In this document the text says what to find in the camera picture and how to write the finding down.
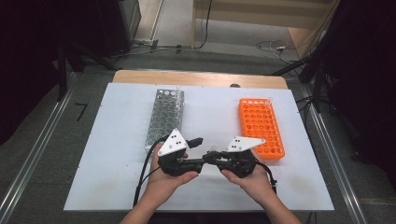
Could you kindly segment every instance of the black cable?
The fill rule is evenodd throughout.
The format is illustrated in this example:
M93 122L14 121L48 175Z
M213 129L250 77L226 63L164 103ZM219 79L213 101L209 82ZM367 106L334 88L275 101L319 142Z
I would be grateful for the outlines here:
M312 100L309 100L306 103L306 105L302 108L302 109L304 109L304 127L305 127L305 131L306 131L306 135L308 135L309 143L311 144L312 150L314 151L315 158L318 160L318 154L317 154L317 151L315 150L314 144L312 142L312 137L311 137L311 134L308 131L308 125L307 125L308 112L309 112L309 109L310 109L311 105L312 105Z
M303 107L301 107L298 111L301 112L301 111L303 110L303 111L304 111L304 114L305 114L306 108L307 108L307 107L309 108L309 106L311 106L311 104L312 104L312 100L310 99L310 100L308 100L308 102L307 102Z
M289 72L291 69L298 68L298 67L301 67L303 65L309 66L309 62L312 59L314 59L314 56L315 56L315 54L313 54L313 53L315 53L315 52L309 51L309 54L307 56L305 56L304 58L302 58L302 59L300 59L298 61L295 61L294 63L288 63L288 65L286 65L284 68L281 68L280 70L277 70L277 71L271 73L270 75L282 76L285 73Z
M201 48L204 46L204 44L206 43L206 40L207 40L207 26L209 25L209 16L210 16L210 10L211 10L211 8L212 8L212 2L213 2L213 0L210 0L210 2L209 2L209 9L207 10L206 26L205 26L205 40L204 40L204 43L202 43L202 45L201 45L200 47L194 48L194 49L201 49Z
M158 166L158 167L155 168L153 171L151 171L150 173L148 173L148 175L146 175L145 178L143 178L142 184L145 182L145 180L146 180L150 175L152 175L152 173L156 172L156 171L157 171L158 169L160 169L160 168L161 168L161 166Z
M287 41L284 41L285 43L287 43L287 45L286 45L286 46L281 46L281 47L285 47L285 48L282 49L278 54L275 53L275 52L272 50L272 46L271 46L271 45L270 45L270 49L263 49L263 48L262 48L262 44L263 44L263 43L276 43L276 41L284 41L284 40L267 40L267 41L262 41L262 42L256 44L256 49L259 49L259 50L262 50L262 51L271 51L272 53L274 53L274 54L276 55L276 57L277 57L278 59L280 59L282 62L286 63L286 64L285 64L285 67L288 66L288 65L291 64L291 63L299 62L299 61L286 61L286 60L284 60L283 58L280 57L280 54L283 52L284 49L291 49L291 48L287 48L287 46L289 45L289 43L288 43ZM296 68L304 69L304 68L303 68L303 65L301 65L301 66L299 66L299 67L296 67ZM297 76L300 75L300 73L298 73L298 72L295 70L295 68L293 68L292 70L294 71L294 73L295 73ZM290 73L290 72L287 72L287 73L289 74L289 76L294 77L294 75L293 75L292 73Z
M300 99L300 100L296 100L296 104L300 103L301 101L304 101L304 100L311 100L311 99L312 99L312 96L307 96L307 97L304 97L304 98L302 98L302 99Z
M268 166L266 166L264 163L259 162L256 159L256 164L260 165L264 170L267 172L267 174L270 176L270 183L271 183L271 188L274 190L274 193L276 193L276 180L274 180L274 177L272 175L272 172Z
M160 142L165 141L165 140L168 138L168 136L169 136L169 135L166 135L166 136L164 136L164 137L159 138L157 141L155 141L155 142L152 144L151 148L150 148L149 151L148 151L148 155L146 156L145 163L143 164L142 173L140 174L139 182L138 182L138 184L137 184L137 186L136 186L136 191L134 192L134 206L137 204L137 201L138 201L138 199L139 199L140 189L142 188L142 184L143 184L144 180L146 180L146 178L147 178L149 175L151 175L154 171L158 170L158 168L155 169L155 170L152 171L150 174L148 174L145 178L143 178L143 176L144 176L144 174L145 174L145 171L146 171L146 167L147 167L147 165L148 165L148 163L149 163L149 157L151 156L152 151L154 150L155 146L157 146L157 144L159 144Z

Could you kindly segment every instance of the table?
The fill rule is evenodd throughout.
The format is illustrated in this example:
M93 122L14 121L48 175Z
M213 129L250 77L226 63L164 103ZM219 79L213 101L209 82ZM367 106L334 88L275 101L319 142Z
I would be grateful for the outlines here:
M191 46L196 19L206 20L210 0L193 0ZM339 0L214 0L210 20L289 27L299 56L312 49L327 29Z
M256 80L252 86L259 86L260 81L265 87L277 89L248 88L250 79ZM188 151L191 158L201 158L213 146L222 150L240 134L235 102L241 96L272 97L286 151L280 161L266 162L278 180L278 196L290 210L333 210L297 106L282 79L165 71L117 72L113 83L107 86L64 210L114 211L132 207L134 188L146 157L144 145L156 90L174 90L177 80L176 84L183 84L181 90L185 94L181 132L186 139L204 138L201 146ZM227 88L235 82L245 88ZM206 164L198 178L180 187L158 210L262 209L239 187L230 184L216 166Z

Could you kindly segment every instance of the hand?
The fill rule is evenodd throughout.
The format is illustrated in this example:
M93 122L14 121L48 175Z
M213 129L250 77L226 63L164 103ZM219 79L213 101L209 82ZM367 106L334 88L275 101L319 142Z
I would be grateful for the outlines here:
M257 154L256 150L251 149L254 157L261 163L264 163L262 158ZM239 185L250 198L252 198L257 203L262 203L268 194L274 194L271 188L270 182L268 180L267 172L264 168L256 165L254 171L251 175L245 178L239 178L233 172L228 170L222 170L221 173L231 182Z
M158 151L161 146L162 144L158 144L154 148L150 171L159 167ZM197 176L198 173L193 171L177 177L170 176L165 174L160 168L148 177L148 184L141 200L148 200L158 207L165 203L179 186L189 183Z
M150 171L153 171L159 167L158 151L160 150L161 146L161 144L158 144L154 148ZM189 183L197 176L198 173L191 171L185 173L184 175L174 177L164 174L161 168L158 169L148 177L148 184L146 186L145 192L143 193L137 205L131 210L131 212L128 213L121 223L148 223L155 210L161 204L165 203L179 186Z

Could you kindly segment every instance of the white table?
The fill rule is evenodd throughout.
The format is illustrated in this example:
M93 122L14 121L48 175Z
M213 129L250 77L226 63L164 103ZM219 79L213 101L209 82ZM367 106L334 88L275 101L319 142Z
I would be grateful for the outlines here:
M82 155L64 210L114 211L132 208L140 176L154 97L157 89L177 86L110 83ZM203 137L190 158L216 146L223 150L240 135L240 98L273 98L286 155L268 161L278 181L277 194L290 210L333 210L291 91L181 86L185 107L181 132L186 139ZM159 211L261 211L238 186L230 184L216 166L206 164L198 178L175 192Z

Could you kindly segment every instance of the orange test tube rack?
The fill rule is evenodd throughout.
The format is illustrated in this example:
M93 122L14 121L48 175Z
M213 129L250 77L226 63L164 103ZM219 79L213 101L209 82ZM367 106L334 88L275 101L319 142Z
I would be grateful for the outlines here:
M239 118L242 135L245 137L263 138L265 143L255 147L265 160L280 160L285 156L282 139L272 107L272 99L239 100Z

